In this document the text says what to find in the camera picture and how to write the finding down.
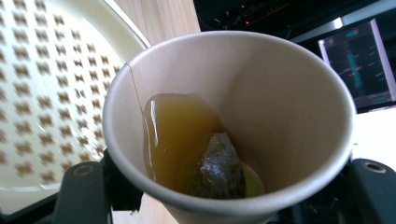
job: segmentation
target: wooden surface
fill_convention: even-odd
[[[152,45],[200,32],[192,0],[114,0]],[[115,224],[177,224],[157,200],[143,196],[140,212],[115,212]]]
[[[151,45],[200,32],[192,0],[114,0]]]

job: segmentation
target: cup rim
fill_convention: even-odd
[[[289,48],[298,49],[301,53],[308,54],[310,55],[310,58],[313,58],[313,60],[317,60],[319,63],[322,63],[324,69],[331,69],[312,52],[287,40],[270,35],[263,35],[244,31],[212,31],[196,33],[192,35],[183,35],[173,38],[171,40],[164,41],[158,45],[144,50],[143,52],[132,58],[132,60],[129,61],[128,64],[133,65],[135,63],[138,63],[139,60],[146,57],[146,55],[150,54],[156,49],[162,48],[167,45],[175,44],[175,42],[181,40],[227,35],[243,35],[246,37],[258,37],[275,41],[281,45],[289,46]],[[109,112],[111,111],[111,107],[108,102],[113,101],[112,92],[116,91],[120,82],[125,76],[127,76],[129,72],[129,66],[124,66],[114,78],[107,92],[103,113],[104,136],[108,146],[107,149],[112,160],[117,164],[120,171],[129,181],[134,183],[134,185],[136,185],[142,191],[146,192],[150,196],[165,204],[171,204],[174,207],[181,208],[187,211],[204,212],[207,214],[215,214],[219,216],[247,217],[263,214],[263,211],[275,213],[280,209],[303,201],[304,199],[310,197],[313,192],[320,191],[336,177],[336,175],[341,171],[349,158],[351,150],[351,135],[354,126],[356,110],[354,109],[355,106],[349,94],[349,91],[347,90],[347,87],[345,87],[342,79],[337,76],[332,70],[329,71],[334,74],[332,78],[334,78],[335,82],[338,82],[340,84],[338,85],[339,91],[341,91],[346,96],[343,99],[346,105],[346,116],[349,116],[351,119],[349,120],[349,123],[346,124],[346,128],[344,129],[345,134],[343,135],[343,138],[340,139],[339,145],[337,145],[338,150],[336,150],[332,154],[332,156],[327,159],[326,162],[323,163],[320,168],[317,169],[314,173],[307,176],[300,182],[288,186],[284,189],[246,199],[213,200],[193,197],[173,191],[153,182],[148,177],[141,174],[123,155],[119,145],[115,141],[113,141],[113,139],[115,139],[113,137],[113,132],[111,132],[107,128],[111,127],[111,119],[108,117],[109,114],[111,114],[111,112]]]

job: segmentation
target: tea bag string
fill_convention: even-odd
[[[132,82],[134,83],[134,93],[136,94],[137,97],[137,103],[139,104],[140,114],[142,115],[142,117],[144,117],[142,104],[140,103],[139,93],[137,92],[136,82],[134,80],[134,72],[132,71],[131,65],[129,65],[128,63],[125,63],[124,65],[127,65],[129,67],[129,70],[131,71]]]

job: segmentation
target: black holder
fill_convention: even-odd
[[[142,196],[105,150],[100,162],[87,161],[68,169],[58,193],[1,218],[0,224],[34,223],[50,214],[54,224],[111,223],[110,207],[138,211]]]
[[[279,211],[268,224],[396,223],[396,173],[369,160],[349,162],[325,189]],[[0,224],[35,223],[52,214],[51,223],[111,223],[113,211],[138,211],[143,192],[131,184],[107,151],[100,161],[77,164],[65,174],[59,193],[0,218]]]

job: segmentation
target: paper cup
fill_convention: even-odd
[[[140,108],[159,93],[193,93],[213,108],[265,194],[210,200],[150,180]],[[175,38],[134,57],[111,84],[103,125],[123,174],[179,223],[265,223],[343,168],[354,116],[346,86],[314,54],[269,35],[222,31]]]

